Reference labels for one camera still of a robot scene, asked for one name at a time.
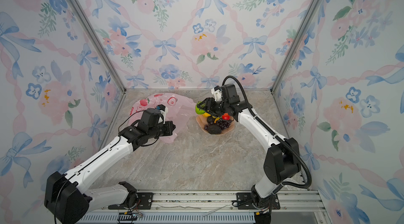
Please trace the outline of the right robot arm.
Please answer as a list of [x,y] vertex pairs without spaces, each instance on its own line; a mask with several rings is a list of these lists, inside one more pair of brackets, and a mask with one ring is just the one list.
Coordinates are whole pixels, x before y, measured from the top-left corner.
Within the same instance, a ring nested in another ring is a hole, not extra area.
[[265,123],[248,101],[242,90],[244,100],[240,100],[235,85],[216,86],[211,90],[213,97],[197,103],[196,107],[211,116],[225,114],[245,128],[260,142],[266,151],[263,164],[264,176],[251,188],[251,201],[255,208],[269,208],[275,195],[287,184],[287,179],[302,170],[302,162],[297,155],[298,144],[278,134]]

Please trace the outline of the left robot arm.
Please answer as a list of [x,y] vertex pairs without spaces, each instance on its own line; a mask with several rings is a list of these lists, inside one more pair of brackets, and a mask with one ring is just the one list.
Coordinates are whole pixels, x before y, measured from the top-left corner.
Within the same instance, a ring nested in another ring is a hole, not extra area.
[[75,224],[87,213],[110,205],[132,211],[139,199],[137,189],[130,183],[96,189],[91,189],[91,185],[122,158],[150,146],[149,140],[172,136],[176,126],[166,119],[167,113],[168,107],[162,104],[143,110],[139,120],[119,131],[88,160],[66,172],[52,173],[46,181],[44,206],[53,214],[54,221]]

